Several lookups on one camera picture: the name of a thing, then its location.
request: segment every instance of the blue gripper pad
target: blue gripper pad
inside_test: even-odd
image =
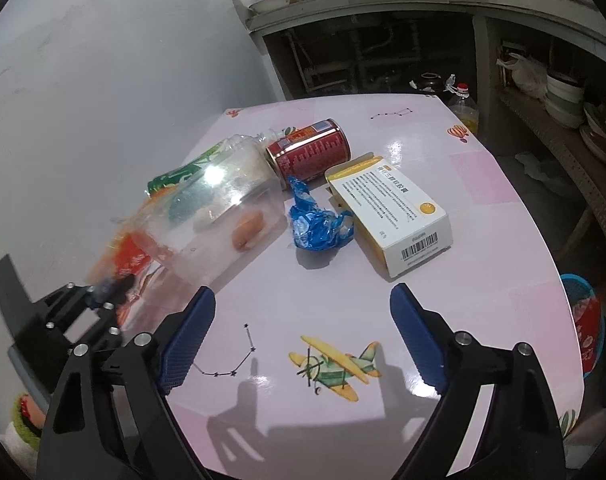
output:
[[[445,358],[421,316],[423,308],[405,283],[399,283],[392,289],[389,311],[423,382],[442,394],[448,384]]]
[[[214,292],[207,287],[201,287],[180,313],[184,316],[183,320],[161,354],[157,386],[165,395],[169,394],[172,388],[183,384],[212,324],[215,310]]]

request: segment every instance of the crumpled blue wrapper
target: crumpled blue wrapper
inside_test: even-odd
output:
[[[294,193],[294,205],[289,210],[292,234],[297,247],[308,251],[324,251],[346,245],[354,238],[352,213],[339,216],[321,209],[309,194],[305,182],[291,176],[288,182]]]

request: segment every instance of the cardboard box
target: cardboard box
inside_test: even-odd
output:
[[[452,245],[448,214],[382,156],[366,153],[325,178],[391,278]]]

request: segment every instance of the barcode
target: barcode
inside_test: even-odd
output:
[[[424,249],[427,249],[429,246],[434,245],[439,241],[439,237],[436,233],[431,234],[430,236],[424,238],[423,240],[419,240],[416,244],[410,245],[407,249],[403,249],[401,251],[401,256],[403,256],[404,260],[411,258],[416,253],[420,253]]]

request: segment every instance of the table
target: table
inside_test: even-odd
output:
[[[460,123],[439,99],[371,94],[228,110],[188,158],[232,134],[326,118],[346,132],[353,156],[384,155],[443,207],[454,244],[391,280],[360,238],[338,251],[308,253],[283,224],[212,284],[216,317],[185,383],[168,397],[201,462],[241,480],[391,478],[437,403],[389,314],[389,293],[399,282],[452,330],[467,330],[484,345],[531,343],[558,415],[575,419],[582,367],[552,258],[494,158],[474,136],[448,134]],[[331,207],[323,182],[311,193]],[[292,200],[284,198],[288,209]],[[176,309],[193,293],[180,283],[165,290],[170,294],[151,303]],[[164,315],[158,312],[157,320]],[[355,356],[375,349],[381,376],[369,384],[350,380],[356,402],[315,389],[294,364],[307,352],[302,336]],[[380,345],[368,347],[372,342]],[[470,462],[490,395],[485,387],[452,471]]]

